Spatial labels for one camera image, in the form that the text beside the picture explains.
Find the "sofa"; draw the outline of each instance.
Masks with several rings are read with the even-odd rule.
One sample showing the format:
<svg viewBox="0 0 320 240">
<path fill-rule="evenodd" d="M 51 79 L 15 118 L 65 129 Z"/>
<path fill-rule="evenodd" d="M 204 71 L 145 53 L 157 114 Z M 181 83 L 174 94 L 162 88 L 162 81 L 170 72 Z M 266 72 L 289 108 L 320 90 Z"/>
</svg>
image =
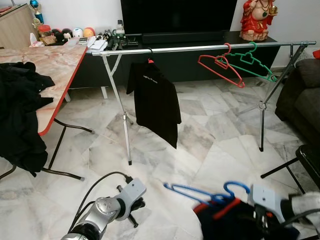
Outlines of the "sofa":
<svg viewBox="0 0 320 240">
<path fill-rule="evenodd" d="M 320 146 L 319 59 L 296 63 L 282 88 L 275 114 L 282 121 L 290 121 L 311 144 Z"/>
</svg>

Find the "green hanger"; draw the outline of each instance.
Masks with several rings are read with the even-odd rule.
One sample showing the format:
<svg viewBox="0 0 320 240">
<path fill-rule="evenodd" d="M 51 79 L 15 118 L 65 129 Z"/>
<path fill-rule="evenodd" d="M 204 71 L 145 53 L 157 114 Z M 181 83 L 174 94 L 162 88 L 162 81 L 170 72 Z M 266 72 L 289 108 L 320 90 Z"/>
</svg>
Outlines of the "green hanger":
<svg viewBox="0 0 320 240">
<path fill-rule="evenodd" d="M 234 67 L 234 68 L 236 68 L 236 69 L 240 69 L 240 70 L 242 70 L 242 71 L 245 71 L 245 72 L 247 72 L 247 73 L 250 73 L 250 74 L 252 74 L 252 75 L 255 75 L 255 76 L 257 76 L 257 77 L 266 79 L 266 80 L 268 80 L 268 81 L 270 81 L 270 82 L 276 82 L 276 81 L 277 81 L 277 78 L 273 77 L 272 71 L 271 71 L 266 65 L 263 65 L 260 60 L 258 60 L 258 59 L 256 59 L 255 57 L 253 57 L 252 53 L 257 50 L 257 47 L 258 47 L 257 44 L 256 44 L 255 42 L 253 42 L 253 41 L 251 41 L 250 44 L 253 44 L 253 45 L 254 45 L 254 49 L 253 49 L 253 50 L 250 50 L 250 51 L 248 51 L 248 52 L 246 52 L 246 53 L 244 53 L 244 54 L 243 54 L 243 53 L 234 53 L 234 54 L 229 53 L 227 56 L 232 56 L 232 57 L 240 56 L 240 61 L 241 61 L 241 62 L 246 63 L 246 64 L 250 64 L 250 65 L 253 65 L 254 62 L 257 62 L 257 63 L 259 63 L 260 67 L 265 68 L 265 69 L 268 71 L 268 75 L 267 75 L 267 76 L 261 76 L 261 75 L 255 73 L 255 72 L 249 71 L 249 70 L 244 69 L 244 68 L 242 68 L 242 67 L 239 67 L 239 66 L 236 66 L 236 65 L 233 65 L 233 64 L 230 64 L 230 63 L 229 63 L 229 65 L 232 66 L 232 67 Z M 243 60 L 243 57 L 246 57 L 246 56 L 250 56 L 250 58 L 251 58 L 252 61 Z"/>
</svg>

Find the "trophy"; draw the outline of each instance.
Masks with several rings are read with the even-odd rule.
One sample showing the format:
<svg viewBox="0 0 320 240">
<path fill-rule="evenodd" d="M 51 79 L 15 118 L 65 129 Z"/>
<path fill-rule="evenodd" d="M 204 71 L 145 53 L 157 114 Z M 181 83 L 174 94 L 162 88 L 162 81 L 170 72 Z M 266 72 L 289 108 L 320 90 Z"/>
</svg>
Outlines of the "trophy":
<svg viewBox="0 0 320 240">
<path fill-rule="evenodd" d="M 37 0 L 30 0 L 30 9 L 34 11 L 34 16 L 39 19 L 40 23 L 44 23 L 44 17 L 42 16 L 41 10 L 41 4 L 38 3 Z"/>
</svg>

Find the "plastic hanger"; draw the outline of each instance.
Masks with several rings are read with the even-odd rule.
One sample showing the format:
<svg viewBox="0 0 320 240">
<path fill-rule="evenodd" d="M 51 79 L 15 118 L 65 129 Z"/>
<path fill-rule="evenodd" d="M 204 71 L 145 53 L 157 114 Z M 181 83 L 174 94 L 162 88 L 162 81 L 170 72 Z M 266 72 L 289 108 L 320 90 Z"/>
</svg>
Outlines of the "plastic hanger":
<svg viewBox="0 0 320 240">
<path fill-rule="evenodd" d="M 154 52 L 152 51 L 151 47 L 148 47 L 147 49 L 151 51 L 151 56 L 148 58 L 148 63 L 154 64 L 155 63 L 155 61 L 153 61 Z"/>
<path fill-rule="evenodd" d="M 257 77 L 263 78 L 265 80 L 268 80 L 268 81 L 271 81 L 271 82 L 276 82 L 277 78 L 275 76 L 273 76 L 272 71 L 266 65 L 263 65 L 260 60 L 258 60 L 255 57 L 253 57 L 252 53 L 257 50 L 257 47 L 258 47 L 257 44 L 255 42 L 253 42 L 253 41 L 251 41 L 250 44 L 254 45 L 254 49 L 253 50 L 250 50 L 250 51 L 248 51 L 246 53 L 234 53 L 234 54 L 229 53 L 228 56 L 232 56 L 232 57 L 240 56 L 240 61 L 243 62 L 243 63 L 249 64 L 249 65 L 253 65 L 255 62 L 257 62 L 260 65 L 260 67 L 262 67 L 262 68 L 264 68 L 264 69 L 266 69 L 268 71 L 267 76 L 261 76 L 261 75 L 255 73 L 255 72 L 249 71 L 249 70 L 247 70 L 245 68 L 242 68 L 242 67 L 230 64 L 230 63 L 229 63 L 229 65 L 234 67 L 234 68 L 236 68 L 236 69 L 240 69 L 242 71 L 245 71 L 245 72 L 250 73 L 252 75 L 255 75 Z M 251 58 L 251 61 L 246 61 L 246 60 L 243 59 L 244 57 L 247 57 L 247 56 L 249 56 Z M 219 61 L 221 63 L 224 63 L 224 64 L 226 63 L 226 61 L 222 60 L 222 59 L 219 59 Z"/>
<path fill-rule="evenodd" d="M 208 206 L 212 206 L 212 204 L 208 201 L 204 201 L 200 198 L 197 198 L 195 196 L 192 196 L 190 194 L 187 194 L 185 192 L 182 192 L 182 191 L 179 191 L 175 188 L 180 188 L 180 189 L 185 189 L 185 190 L 188 190 L 188 191 L 193 191 L 195 193 L 200 193 L 200 194 L 203 194 L 203 195 L 207 195 L 210 197 L 210 200 L 215 202 L 215 203 L 218 203 L 218 204 L 223 204 L 225 203 L 225 200 L 224 199 L 229 199 L 229 200 L 232 200 L 235 198 L 235 193 L 233 191 L 231 191 L 229 188 L 228 188 L 228 185 L 236 185 L 236 186 L 239 186 L 239 187 L 242 187 L 245 189 L 245 192 L 247 194 L 250 193 L 250 188 L 247 187 L 245 184 L 241 183 L 241 182 L 237 182 L 237 181 L 227 181 L 224 185 L 223 185 L 223 188 L 224 190 L 229 193 L 229 194 L 223 194 L 223 193 L 219 193 L 219 194 L 212 194 L 212 193 L 209 193 L 207 191 L 203 191 L 203 190 L 200 190 L 200 189 L 197 189 L 197 188 L 194 188 L 194 187 L 190 187 L 190 186 L 185 186 L 185 185 L 179 185 L 179 184 L 172 184 L 171 186 L 168 184 L 168 183 L 164 183 L 163 186 L 171 191 L 174 191 L 178 194 L 181 194 L 183 196 L 186 196 L 190 199 L 193 199 L 193 200 L 196 200 L 200 203 L 203 203 L 203 204 L 206 204 Z"/>
<path fill-rule="evenodd" d="M 239 73 L 229 64 L 228 60 L 226 59 L 226 55 L 228 55 L 230 52 L 231 52 L 231 46 L 229 43 L 225 43 L 224 45 L 227 45 L 229 47 L 229 51 L 226 52 L 225 54 L 223 55 L 220 55 L 220 56 L 210 56 L 210 55 L 200 55 L 199 56 L 199 59 L 198 59 L 198 64 L 204 66 L 206 69 L 208 69 L 209 71 L 213 72 L 214 74 L 218 75 L 219 77 L 227 80 L 228 82 L 238 86 L 239 88 L 244 88 L 245 87 L 245 83 L 242 81 L 242 77 L 239 75 Z M 201 62 L 201 59 L 202 58 L 211 58 L 211 59 L 214 59 L 214 63 L 217 64 L 218 66 L 220 66 L 221 68 L 227 70 L 228 68 L 230 68 L 233 72 L 235 72 L 235 74 L 238 76 L 239 78 L 239 82 L 236 83 L 232 80 L 230 80 L 229 78 L 221 75 L 220 73 L 212 70 L 210 67 L 206 66 L 205 64 L 203 64 Z"/>
</svg>

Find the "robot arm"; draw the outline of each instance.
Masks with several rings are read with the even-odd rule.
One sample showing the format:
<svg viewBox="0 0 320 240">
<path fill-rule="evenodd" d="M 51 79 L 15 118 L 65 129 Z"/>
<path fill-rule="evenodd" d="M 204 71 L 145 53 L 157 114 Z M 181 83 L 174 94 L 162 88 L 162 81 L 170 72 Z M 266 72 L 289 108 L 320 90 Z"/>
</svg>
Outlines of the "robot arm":
<svg viewBox="0 0 320 240">
<path fill-rule="evenodd" d="M 143 183 L 135 178 L 115 197 L 98 198 L 89 211 L 75 224 L 70 233 L 61 240 L 101 240 L 107 225 L 115 219 L 123 221 L 137 209 L 137 202 L 146 192 Z"/>
<path fill-rule="evenodd" d="M 268 223 L 267 214 L 272 213 L 279 223 L 278 227 L 284 227 L 299 220 L 302 224 L 313 225 L 320 233 L 320 192 L 308 192 L 288 199 L 271 189 L 253 184 L 248 203 L 255 207 L 254 217 L 257 225 L 266 232 L 273 229 Z"/>
<path fill-rule="evenodd" d="M 320 209 L 320 192 L 307 192 L 302 196 L 295 196 L 291 199 L 291 205 L 295 216 L 313 209 Z M 320 211 L 309 214 L 305 218 L 309 221 L 305 223 L 311 223 L 320 233 Z"/>
</svg>

